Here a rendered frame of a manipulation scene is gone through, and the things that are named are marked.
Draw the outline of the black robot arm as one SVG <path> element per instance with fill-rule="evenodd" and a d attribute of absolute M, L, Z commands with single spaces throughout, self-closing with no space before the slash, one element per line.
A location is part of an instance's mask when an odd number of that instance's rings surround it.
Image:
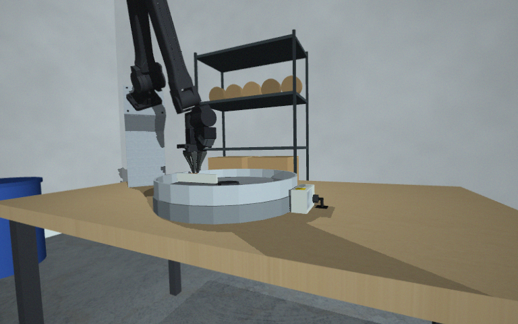
<path fill-rule="evenodd" d="M 212 146 L 217 139 L 217 130 L 211 126 L 215 125 L 217 116 L 209 104 L 201 104 L 183 60 L 167 0 L 126 1 L 135 50 L 135 65 L 130 66 L 134 91 L 126 94 L 126 99 L 136 111 L 160 105 L 163 101 L 154 91 L 162 91 L 166 80 L 162 65 L 154 60 L 149 14 L 167 70 L 175 110 L 177 114 L 192 110 L 185 113 L 185 127 L 189 128 L 185 129 L 185 143 Z"/>

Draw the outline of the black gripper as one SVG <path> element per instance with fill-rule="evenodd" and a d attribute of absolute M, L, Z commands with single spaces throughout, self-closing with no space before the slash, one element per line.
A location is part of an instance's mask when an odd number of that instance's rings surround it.
<path fill-rule="evenodd" d="M 203 150 L 204 148 L 212 148 L 211 146 L 203 146 L 202 144 L 177 144 L 177 149 L 182 148 L 185 149 L 183 151 L 183 155 L 186 158 L 187 162 L 190 165 L 192 173 L 199 173 L 202 162 L 207 154 L 207 150 Z M 199 162 L 198 157 L 200 156 Z M 191 160 L 191 158 L 192 160 Z M 193 165 L 192 165 L 193 164 Z"/>

